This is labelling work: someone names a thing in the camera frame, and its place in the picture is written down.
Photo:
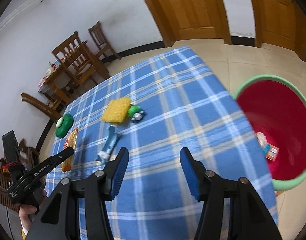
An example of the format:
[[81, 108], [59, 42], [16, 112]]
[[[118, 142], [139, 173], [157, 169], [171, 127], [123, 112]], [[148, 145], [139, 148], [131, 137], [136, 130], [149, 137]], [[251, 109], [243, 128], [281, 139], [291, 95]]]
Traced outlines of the person's left hand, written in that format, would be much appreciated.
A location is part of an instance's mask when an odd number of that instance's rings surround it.
[[27, 205], [27, 204], [20, 205], [18, 216], [20, 218], [22, 230], [25, 235], [27, 235], [32, 225], [32, 220], [30, 219], [29, 216], [36, 213], [36, 211], [37, 211], [37, 208], [35, 206]]

